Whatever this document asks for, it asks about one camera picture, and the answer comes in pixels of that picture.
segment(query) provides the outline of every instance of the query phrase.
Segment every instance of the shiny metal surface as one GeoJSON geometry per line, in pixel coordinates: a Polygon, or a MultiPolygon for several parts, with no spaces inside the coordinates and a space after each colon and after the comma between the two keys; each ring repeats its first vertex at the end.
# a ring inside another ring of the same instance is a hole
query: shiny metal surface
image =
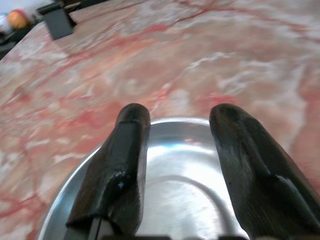
{"type": "MultiPolygon", "coordinates": [[[[152,121],[144,213],[137,235],[173,240],[244,236],[230,202],[209,122],[200,118],[152,121]]],[[[65,222],[91,153],[71,174],[50,207],[38,240],[62,240],[65,222]]]]}

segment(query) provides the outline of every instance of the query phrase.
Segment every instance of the stainless steel bowl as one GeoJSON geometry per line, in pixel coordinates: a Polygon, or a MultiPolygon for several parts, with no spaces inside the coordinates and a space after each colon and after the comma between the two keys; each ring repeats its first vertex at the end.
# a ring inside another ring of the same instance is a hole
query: stainless steel bowl
{"type": "MultiPolygon", "coordinates": [[[[88,162],[98,149],[62,186],[38,240],[64,239],[88,162]]],[[[151,122],[144,212],[137,235],[168,235],[173,240],[247,237],[235,217],[207,120],[179,117],[151,122]]]]}

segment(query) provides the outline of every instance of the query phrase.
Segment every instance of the metal bowl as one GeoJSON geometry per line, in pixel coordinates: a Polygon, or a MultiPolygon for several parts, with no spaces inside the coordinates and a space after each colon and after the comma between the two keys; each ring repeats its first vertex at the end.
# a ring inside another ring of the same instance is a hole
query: metal bowl
{"type": "MultiPolygon", "coordinates": [[[[98,149],[62,186],[38,240],[64,239],[88,162],[98,149]]],[[[235,217],[207,120],[179,117],[151,122],[144,212],[136,235],[167,235],[173,240],[247,237],[235,217]]]]}

